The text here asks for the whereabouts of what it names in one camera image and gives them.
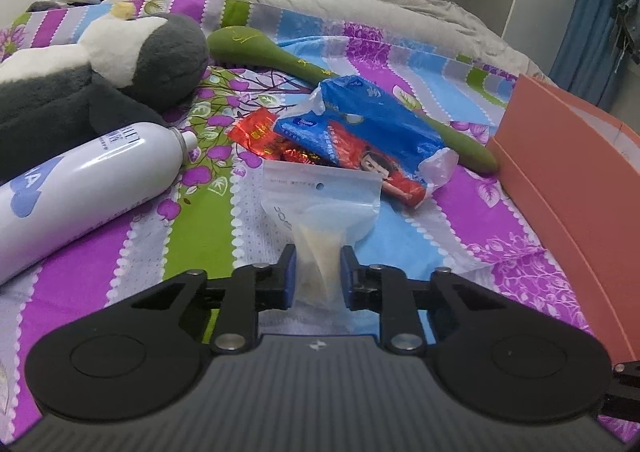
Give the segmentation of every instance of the white spray can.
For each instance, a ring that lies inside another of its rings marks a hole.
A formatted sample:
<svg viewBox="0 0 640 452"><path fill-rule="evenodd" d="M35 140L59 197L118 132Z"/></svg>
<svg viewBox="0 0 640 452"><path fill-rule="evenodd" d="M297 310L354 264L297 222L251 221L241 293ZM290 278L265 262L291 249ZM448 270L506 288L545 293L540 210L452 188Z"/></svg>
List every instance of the white spray can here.
<svg viewBox="0 0 640 452"><path fill-rule="evenodd" d="M196 145L193 132L136 123L4 184L0 187L0 284L161 194Z"/></svg>

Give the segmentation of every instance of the penguin plush toy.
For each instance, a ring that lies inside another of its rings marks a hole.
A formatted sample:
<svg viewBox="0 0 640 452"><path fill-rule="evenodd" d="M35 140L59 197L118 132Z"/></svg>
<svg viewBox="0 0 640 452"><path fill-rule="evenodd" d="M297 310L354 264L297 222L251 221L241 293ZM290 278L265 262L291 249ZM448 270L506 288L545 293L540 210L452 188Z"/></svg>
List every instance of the penguin plush toy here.
<svg viewBox="0 0 640 452"><path fill-rule="evenodd" d="M20 50L0 64L0 184L76 146L189 99L207 67L184 15L108 15L77 44Z"/></svg>

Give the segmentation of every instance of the colorful floral bedspread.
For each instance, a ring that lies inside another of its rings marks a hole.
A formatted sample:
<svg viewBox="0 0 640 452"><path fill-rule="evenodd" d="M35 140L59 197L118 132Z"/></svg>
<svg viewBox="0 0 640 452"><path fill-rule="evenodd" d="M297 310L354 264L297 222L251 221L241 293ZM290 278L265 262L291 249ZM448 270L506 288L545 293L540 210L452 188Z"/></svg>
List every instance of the colorful floral bedspread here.
<svg viewBox="0 0 640 452"><path fill-rule="evenodd" d="M261 29L291 53L338 74L360 74L407 107L421 107L481 143L498 127L516 80L464 54L362 24L237 0L134 4L140 16L158 10L191 16L205 34L235 24ZM75 42L109 11L109 5L97 5L25 14L0 32L0 60L18 49ZM225 132L259 106L280 113L310 91L274 70L209 67L191 108L166 116L195 132L199 143L174 186L0 289L0 439L11 441L39 418L23 367L31 346L48 331L185 269L228 276L237 266L277 259L287 240L260 206L262 160L231 143ZM566 276L500 183L462 167L417 210L383 201L376 227L356 253L362 263L398 266L410 278L428 279L436 266L447 265L588 330ZM300 327L299 320L277 321L285 330ZM273 323L269 316L261 318L263 329L273 329ZM319 330L327 329L317 323ZM348 330L370 331L371 323L358 319ZM637 429L626 422L606 424L624 439Z"/></svg>

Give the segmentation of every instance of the metal screw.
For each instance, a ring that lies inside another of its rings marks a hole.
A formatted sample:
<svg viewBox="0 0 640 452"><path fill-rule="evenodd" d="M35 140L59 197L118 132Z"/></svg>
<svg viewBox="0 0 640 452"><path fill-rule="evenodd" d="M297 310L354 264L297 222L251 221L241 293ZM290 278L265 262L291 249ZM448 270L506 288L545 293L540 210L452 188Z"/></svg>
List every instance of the metal screw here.
<svg viewBox="0 0 640 452"><path fill-rule="evenodd" d="M411 333L400 333L391 339L391 345L401 351L415 351L422 345L422 339Z"/></svg>
<svg viewBox="0 0 640 452"><path fill-rule="evenodd" d="M224 333L216 338L216 347L225 351L237 351L242 349L246 343L246 340L242 335L236 333Z"/></svg>

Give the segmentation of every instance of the green paddle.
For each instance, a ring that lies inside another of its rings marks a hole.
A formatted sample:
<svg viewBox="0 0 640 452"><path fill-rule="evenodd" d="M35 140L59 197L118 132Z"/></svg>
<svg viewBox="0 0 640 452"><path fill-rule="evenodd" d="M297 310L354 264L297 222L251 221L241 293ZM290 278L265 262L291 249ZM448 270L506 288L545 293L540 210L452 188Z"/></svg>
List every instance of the green paddle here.
<svg viewBox="0 0 640 452"><path fill-rule="evenodd" d="M291 74L313 86L318 86L327 78L339 76L335 72L287 53L262 31L251 27L230 26L213 31L207 38L207 45L211 57L218 62L270 67ZM461 165L482 175L498 171L498 162L486 147L426 114L418 115L440 134L447 147L458 153Z"/></svg>

